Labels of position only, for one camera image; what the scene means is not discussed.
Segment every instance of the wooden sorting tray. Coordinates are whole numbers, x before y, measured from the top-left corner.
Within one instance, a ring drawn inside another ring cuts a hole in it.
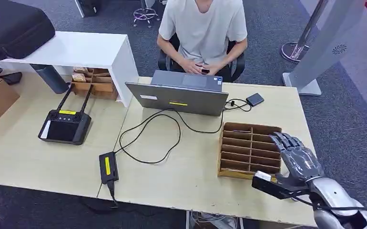
[[[74,84],[73,92],[75,94],[86,96],[92,84],[91,95],[101,99],[116,100],[118,92],[107,69],[89,69],[89,72],[84,74],[87,82],[72,82]]]
[[[282,132],[274,126],[224,123],[220,134],[218,176],[252,179],[258,170],[280,173],[281,156],[268,136]]]

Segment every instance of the man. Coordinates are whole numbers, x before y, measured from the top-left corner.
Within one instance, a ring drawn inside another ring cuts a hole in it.
[[[168,40],[177,34],[178,52]],[[168,0],[157,38],[158,46],[174,60],[172,71],[223,77],[231,82],[230,67],[247,48],[242,0]],[[236,41],[227,54],[228,41]]]

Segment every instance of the man's hand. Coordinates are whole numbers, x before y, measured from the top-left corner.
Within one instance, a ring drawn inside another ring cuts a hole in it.
[[[187,73],[192,73],[192,74],[202,74],[202,70],[199,68],[198,65],[196,65],[196,63],[194,61],[191,60],[187,60],[187,59],[182,59],[179,63],[178,63]]]
[[[224,67],[224,65],[220,63],[210,65],[202,64],[202,67],[209,70],[207,75],[216,75]]]

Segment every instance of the trash can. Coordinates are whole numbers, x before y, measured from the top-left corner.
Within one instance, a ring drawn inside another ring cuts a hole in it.
[[[31,66],[56,94],[62,94],[69,89],[68,84],[52,65],[31,64]]]

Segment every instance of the yellow label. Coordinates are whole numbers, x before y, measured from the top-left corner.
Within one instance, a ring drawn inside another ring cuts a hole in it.
[[[106,168],[106,175],[111,174],[111,165],[109,164],[109,157],[105,157],[105,168]]]
[[[173,104],[173,105],[180,105],[180,106],[187,106],[188,104],[181,104],[181,103],[174,103],[174,102],[170,102],[170,104]]]
[[[66,114],[66,115],[75,115],[75,111],[59,111],[60,114]]]

